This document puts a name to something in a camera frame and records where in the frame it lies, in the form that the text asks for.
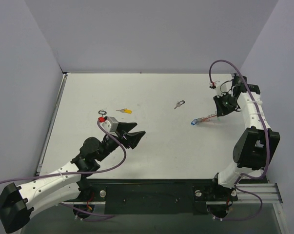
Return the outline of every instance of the white table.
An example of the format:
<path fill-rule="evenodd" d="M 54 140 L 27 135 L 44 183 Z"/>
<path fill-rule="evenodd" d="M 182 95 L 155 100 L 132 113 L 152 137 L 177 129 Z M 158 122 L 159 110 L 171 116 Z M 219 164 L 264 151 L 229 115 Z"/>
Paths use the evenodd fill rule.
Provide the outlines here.
<path fill-rule="evenodd" d="M 223 82 L 231 75 L 213 78 Z M 241 113 L 190 124 L 216 111 L 214 95 L 208 74 L 68 74 L 40 174 L 74 158 L 86 138 L 102 140 L 96 122 L 104 109 L 119 122 L 136 122 L 132 132 L 145 130 L 146 135 L 134 150 L 127 150 L 122 166 L 89 178 L 213 178 L 233 160 L 234 145 L 244 131 Z M 181 100 L 185 104 L 174 110 Z M 116 111 L 123 108 L 133 113 Z M 122 150 L 116 149 L 100 162 L 101 169 L 122 157 Z"/>

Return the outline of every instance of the gray wall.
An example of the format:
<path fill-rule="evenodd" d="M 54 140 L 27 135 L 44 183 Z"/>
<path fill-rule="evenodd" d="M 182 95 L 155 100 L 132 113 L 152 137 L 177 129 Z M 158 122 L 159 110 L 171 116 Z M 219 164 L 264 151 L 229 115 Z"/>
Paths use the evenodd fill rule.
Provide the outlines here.
<path fill-rule="evenodd" d="M 240 67 L 277 0 L 25 0 L 63 71 Z M 214 72 L 229 72 L 218 64 Z"/>
<path fill-rule="evenodd" d="M 0 180 L 33 175 L 61 79 L 25 2 L 0 0 Z"/>
<path fill-rule="evenodd" d="M 269 124 L 281 135 L 269 178 L 277 181 L 294 233 L 294 0 L 280 0 L 242 66 L 262 91 Z"/>

